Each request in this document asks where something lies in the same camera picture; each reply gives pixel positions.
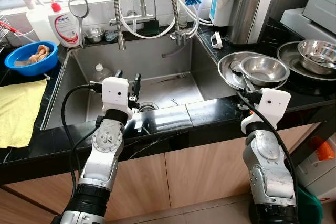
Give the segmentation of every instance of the kitchen sink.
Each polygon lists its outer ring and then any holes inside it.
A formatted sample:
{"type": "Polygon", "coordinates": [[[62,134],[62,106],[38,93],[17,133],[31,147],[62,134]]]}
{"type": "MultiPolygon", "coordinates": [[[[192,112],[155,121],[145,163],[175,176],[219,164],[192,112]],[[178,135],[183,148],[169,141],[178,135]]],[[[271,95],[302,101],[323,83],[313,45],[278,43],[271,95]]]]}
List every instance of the kitchen sink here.
{"type": "MultiPolygon", "coordinates": [[[[43,129],[62,126],[61,104],[66,93],[93,80],[95,65],[102,63],[113,73],[123,71],[130,81],[142,75],[138,103],[140,111],[168,108],[234,95],[234,90],[219,76],[217,65],[199,37],[178,47],[168,36],[134,40],[120,51],[118,44],[107,44],[70,50],[65,59],[52,105],[46,113],[43,129]]],[[[67,124],[92,121],[102,114],[101,95],[78,90],[68,99],[67,124]]]]}

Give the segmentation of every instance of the sink drain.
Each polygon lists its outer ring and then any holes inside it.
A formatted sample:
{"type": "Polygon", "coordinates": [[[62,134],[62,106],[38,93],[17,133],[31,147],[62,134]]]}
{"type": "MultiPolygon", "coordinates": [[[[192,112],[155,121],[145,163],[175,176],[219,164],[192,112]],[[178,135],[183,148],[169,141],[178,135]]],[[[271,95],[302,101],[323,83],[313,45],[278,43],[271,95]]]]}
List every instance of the sink drain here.
{"type": "Polygon", "coordinates": [[[158,108],[154,102],[143,102],[140,104],[139,112],[157,110],[158,108]]]}

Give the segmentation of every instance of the cabinet door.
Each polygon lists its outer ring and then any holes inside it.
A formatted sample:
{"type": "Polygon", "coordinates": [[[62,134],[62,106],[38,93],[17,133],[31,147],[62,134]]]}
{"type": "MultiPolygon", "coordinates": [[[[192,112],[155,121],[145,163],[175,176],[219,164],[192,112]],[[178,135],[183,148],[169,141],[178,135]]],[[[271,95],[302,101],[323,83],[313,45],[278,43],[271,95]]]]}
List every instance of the cabinet door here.
{"type": "Polygon", "coordinates": [[[54,215],[0,189],[0,223],[51,223],[54,215]]]}
{"type": "MultiPolygon", "coordinates": [[[[72,189],[69,173],[6,186],[58,213],[62,213],[66,207],[72,189]]],[[[116,181],[107,205],[107,221],[169,207],[164,154],[119,163],[116,181]]]]}
{"type": "MultiPolygon", "coordinates": [[[[311,125],[279,131],[290,150],[311,125]]],[[[171,207],[250,191],[243,161],[245,138],[165,153],[171,207]]]]}

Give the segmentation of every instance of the metal tray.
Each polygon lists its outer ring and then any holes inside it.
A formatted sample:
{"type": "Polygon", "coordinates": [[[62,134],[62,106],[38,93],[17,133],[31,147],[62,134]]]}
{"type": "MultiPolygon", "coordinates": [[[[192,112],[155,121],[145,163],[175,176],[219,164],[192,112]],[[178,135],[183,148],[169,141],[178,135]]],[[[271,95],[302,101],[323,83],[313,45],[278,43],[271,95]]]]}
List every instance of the metal tray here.
{"type": "Polygon", "coordinates": [[[319,81],[336,81],[336,74],[327,76],[316,74],[305,69],[300,63],[301,54],[298,51],[298,41],[281,45],[277,50],[279,60],[285,63],[290,70],[304,77],[319,81]]]}
{"type": "MultiPolygon", "coordinates": [[[[232,61],[242,61],[244,58],[249,56],[265,56],[262,54],[258,54],[256,52],[234,52],[232,54],[224,56],[218,63],[218,72],[220,76],[224,79],[224,81],[232,88],[237,90],[242,90],[247,88],[244,77],[241,74],[234,73],[230,67],[232,61]]],[[[287,80],[283,81],[273,89],[278,89],[286,83],[287,80]]],[[[265,87],[254,85],[256,90],[260,90],[265,87]]]]}

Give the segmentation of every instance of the dish soap bottle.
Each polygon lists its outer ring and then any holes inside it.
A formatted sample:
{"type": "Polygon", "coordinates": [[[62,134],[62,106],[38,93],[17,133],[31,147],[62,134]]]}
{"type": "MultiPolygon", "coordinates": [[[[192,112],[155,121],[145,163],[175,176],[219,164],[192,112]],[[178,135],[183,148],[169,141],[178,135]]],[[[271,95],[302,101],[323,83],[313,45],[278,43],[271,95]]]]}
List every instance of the dish soap bottle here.
{"type": "Polygon", "coordinates": [[[54,34],[65,47],[76,47],[79,45],[77,23],[74,16],[68,9],[51,0],[53,13],[49,15],[49,22],[54,34]]]}
{"type": "Polygon", "coordinates": [[[96,71],[93,74],[94,81],[102,82],[105,78],[112,76],[108,68],[104,68],[101,63],[96,65],[96,71]]]}
{"type": "Polygon", "coordinates": [[[47,10],[41,5],[36,5],[35,0],[23,0],[27,7],[27,19],[34,29],[39,40],[46,40],[59,44],[59,40],[54,35],[48,20],[47,10]]]}

